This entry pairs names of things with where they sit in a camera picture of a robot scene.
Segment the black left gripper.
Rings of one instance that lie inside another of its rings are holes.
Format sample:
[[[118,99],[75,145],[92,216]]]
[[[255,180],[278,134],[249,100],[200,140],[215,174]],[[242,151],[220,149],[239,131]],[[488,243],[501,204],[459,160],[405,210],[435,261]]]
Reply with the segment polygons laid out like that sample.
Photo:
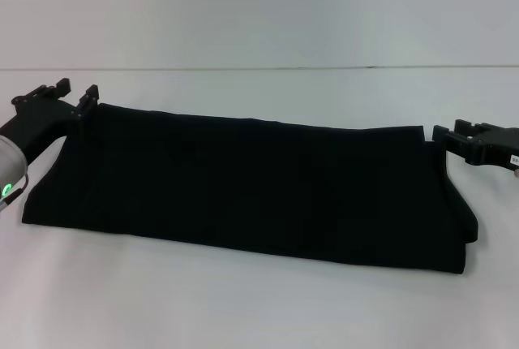
[[[97,107],[96,84],[86,90],[76,107],[58,100],[70,92],[70,80],[62,78],[55,85],[41,85],[13,99],[16,115],[1,126],[1,136],[19,148],[27,162],[33,162],[55,140],[67,136]]]

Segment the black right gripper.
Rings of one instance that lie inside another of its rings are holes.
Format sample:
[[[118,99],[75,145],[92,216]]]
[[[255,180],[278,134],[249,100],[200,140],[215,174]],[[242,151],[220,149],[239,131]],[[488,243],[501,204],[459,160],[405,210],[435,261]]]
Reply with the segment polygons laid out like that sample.
[[[454,129],[435,125],[432,140],[472,166],[518,170],[518,129],[457,119]]]

